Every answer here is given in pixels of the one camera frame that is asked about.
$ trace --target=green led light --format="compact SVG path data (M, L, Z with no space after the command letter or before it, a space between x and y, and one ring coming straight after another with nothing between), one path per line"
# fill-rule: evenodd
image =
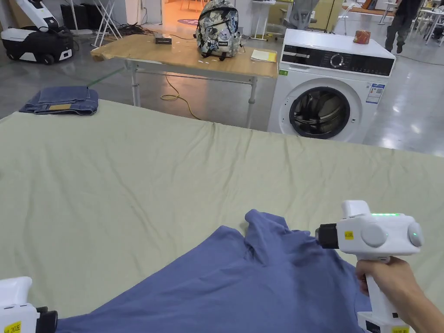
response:
M398 213L377 213L377 214L372 214L373 216L399 216L400 214Z

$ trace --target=control panel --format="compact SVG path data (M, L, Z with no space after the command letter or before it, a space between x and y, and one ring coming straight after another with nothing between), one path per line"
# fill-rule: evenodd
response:
M356 73L390 76L394 59L286 45L282 61Z

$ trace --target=backpack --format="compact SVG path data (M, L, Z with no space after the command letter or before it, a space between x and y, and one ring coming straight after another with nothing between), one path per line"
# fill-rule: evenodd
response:
M234 57L241 45L238 10L227 0L210 0L199 16L196 34L202 57Z

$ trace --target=washing machine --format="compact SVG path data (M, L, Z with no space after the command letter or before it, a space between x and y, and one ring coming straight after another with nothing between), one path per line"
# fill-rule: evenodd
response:
M268 131L362 143L394 63L374 40L287 29Z

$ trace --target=person's hand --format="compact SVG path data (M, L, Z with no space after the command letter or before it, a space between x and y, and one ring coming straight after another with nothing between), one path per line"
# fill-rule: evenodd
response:
M408 317L410 303L419 297L425 297L416 282L410 265L399 258L391 257L388 264L369 260L358 261L356 277L359 280L361 292L368 295L369 289L365 281L365 274L373 277L404 321Z

